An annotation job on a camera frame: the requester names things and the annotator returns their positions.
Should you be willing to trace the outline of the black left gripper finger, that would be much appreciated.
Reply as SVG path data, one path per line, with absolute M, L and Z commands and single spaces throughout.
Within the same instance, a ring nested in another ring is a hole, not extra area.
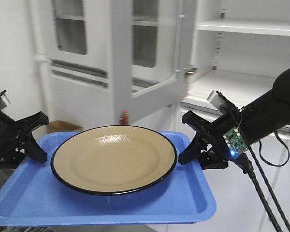
M 20 133 L 30 133 L 40 126 L 48 125 L 49 119 L 46 114 L 39 111 L 36 114 L 20 119 L 15 122 L 15 128 Z
M 47 161 L 47 153 L 38 145 L 32 134 L 30 134 L 24 144 L 24 151 L 27 156 L 39 163 Z

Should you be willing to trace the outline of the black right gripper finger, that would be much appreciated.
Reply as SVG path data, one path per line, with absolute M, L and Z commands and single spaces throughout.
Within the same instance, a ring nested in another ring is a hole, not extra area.
M 198 116 L 191 110 L 189 110 L 182 116 L 182 123 L 189 125 L 191 128 L 193 128 L 197 132 L 202 132 L 202 131 L 209 132 L 210 124 L 211 124 L 209 121 Z
M 178 156 L 178 162 L 182 165 L 185 165 L 192 160 L 197 159 L 200 153 L 201 145 L 199 142 L 199 134 L 195 134 L 187 148 Z

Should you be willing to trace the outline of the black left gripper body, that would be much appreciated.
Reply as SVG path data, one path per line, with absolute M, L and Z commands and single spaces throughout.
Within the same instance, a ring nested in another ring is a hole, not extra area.
M 20 133 L 15 122 L 0 110 L 0 168 L 16 168 L 26 156 L 21 150 L 32 133 Z

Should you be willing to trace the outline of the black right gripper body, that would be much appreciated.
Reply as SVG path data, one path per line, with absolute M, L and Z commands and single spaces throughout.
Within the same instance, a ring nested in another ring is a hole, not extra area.
M 241 155 L 236 159 L 232 158 L 223 138 L 227 131 L 237 125 L 238 120 L 234 113 L 227 112 L 211 122 L 209 132 L 198 132 L 202 150 L 205 150 L 208 144 L 212 146 L 209 151 L 203 151 L 198 155 L 203 169 L 225 169 L 228 167 L 229 161 L 242 167 Z

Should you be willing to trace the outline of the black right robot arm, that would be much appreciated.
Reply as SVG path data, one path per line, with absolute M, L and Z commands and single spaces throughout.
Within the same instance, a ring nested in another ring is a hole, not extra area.
M 243 148 L 231 145 L 227 133 L 237 129 L 244 144 L 251 145 L 290 125 L 290 69 L 278 76 L 271 90 L 241 110 L 218 91 L 212 91 L 208 100 L 223 115 L 213 122 L 192 111 L 183 115 L 182 122 L 193 128 L 196 134 L 179 155 L 178 162 L 185 165 L 198 160 L 203 169 L 224 169 L 231 161 L 247 173 L 252 164 Z

